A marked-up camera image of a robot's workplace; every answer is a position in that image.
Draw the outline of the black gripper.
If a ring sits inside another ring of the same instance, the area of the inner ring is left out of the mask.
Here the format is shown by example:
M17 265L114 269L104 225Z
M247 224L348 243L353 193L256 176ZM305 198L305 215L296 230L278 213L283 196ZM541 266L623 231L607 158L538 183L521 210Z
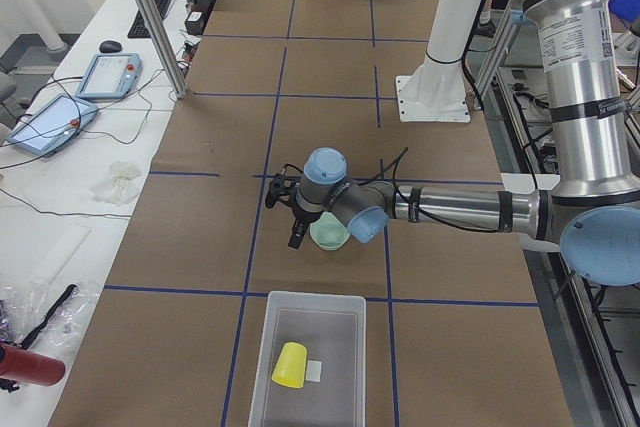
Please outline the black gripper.
M310 203L304 197L293 198L292 212L295 221L292 225L288 246L292 249L299 249L302 239L305 237L309 224L316 222L323 213L323 205Z

